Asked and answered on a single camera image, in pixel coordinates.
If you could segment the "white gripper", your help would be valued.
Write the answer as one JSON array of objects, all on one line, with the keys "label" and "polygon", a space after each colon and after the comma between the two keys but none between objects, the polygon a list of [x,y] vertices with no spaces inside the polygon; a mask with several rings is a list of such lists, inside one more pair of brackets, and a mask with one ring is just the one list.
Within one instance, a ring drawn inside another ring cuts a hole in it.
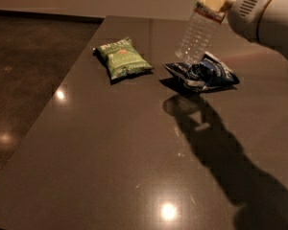
[{"label": "white gripper", "polygon": [[[226,11],[234,0],[197,0],[215,12]],[[228,13],[228,24],[248,41],[258,41],[259,21],[271,0],[236,0]]]}]

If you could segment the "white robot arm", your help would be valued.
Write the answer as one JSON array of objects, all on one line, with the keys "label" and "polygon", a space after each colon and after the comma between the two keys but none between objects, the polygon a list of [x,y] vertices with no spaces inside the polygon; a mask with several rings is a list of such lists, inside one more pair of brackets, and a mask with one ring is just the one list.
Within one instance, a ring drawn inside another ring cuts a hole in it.
[{"label": "white robot arm", "polygon": [[194,11],[288,60],[288,0],[197,0]]}]

